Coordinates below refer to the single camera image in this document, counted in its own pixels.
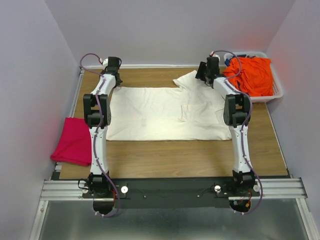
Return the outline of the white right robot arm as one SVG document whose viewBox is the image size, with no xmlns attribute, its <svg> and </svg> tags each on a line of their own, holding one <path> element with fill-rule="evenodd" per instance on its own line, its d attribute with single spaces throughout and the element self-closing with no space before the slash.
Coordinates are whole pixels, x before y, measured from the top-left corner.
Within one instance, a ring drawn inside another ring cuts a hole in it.
<svg viewBox="0 0 320 240">
<path fill-rule="evenodd" d="M 219 57 L 215 54 L 200 62 L 195 78 L 216 90 L 224 99 L 223 121 L 229 127 L 234 152 L 234 167 L 230 191 L 241 196 L 255 185 L 249 145 L 248 125 L 253 104 L 248 94 L 236 89 L 227 77 L 220 74 Z"/>
</svg>

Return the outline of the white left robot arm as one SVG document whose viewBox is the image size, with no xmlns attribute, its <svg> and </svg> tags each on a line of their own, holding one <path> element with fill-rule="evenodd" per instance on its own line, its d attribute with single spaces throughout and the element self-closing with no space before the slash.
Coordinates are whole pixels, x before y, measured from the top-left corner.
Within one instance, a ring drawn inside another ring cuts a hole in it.
<svg viewBox="0 0 320 240">
<path fill-rule="evenodd" d="M 90 174 L 84 189 L 92 196 L 107 198 L 115 191 L 109 177 L 106 147 L 107 130 L 112 119 L 109 95 L 122 83 L 119 74 L 122 60 L 109 56 L 105 60 L 100 58 L 99 62 L 105 67 L 98 73 L 99 81 L 91 93 L 83 96 L 84 121 L 91 141 Z"/>
</svg>

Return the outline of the white t shirt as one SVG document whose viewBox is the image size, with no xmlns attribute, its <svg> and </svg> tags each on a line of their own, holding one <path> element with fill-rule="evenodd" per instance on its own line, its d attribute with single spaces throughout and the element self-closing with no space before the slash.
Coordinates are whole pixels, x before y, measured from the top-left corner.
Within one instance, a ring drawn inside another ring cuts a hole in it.
<svg viewBox="0 0 320 240">
<path fill-rule="evenodd" d="M 191 71 L 175 87 L 113 90 L 108 141 L 228 141 L 223 97 Z"/>
</svg>

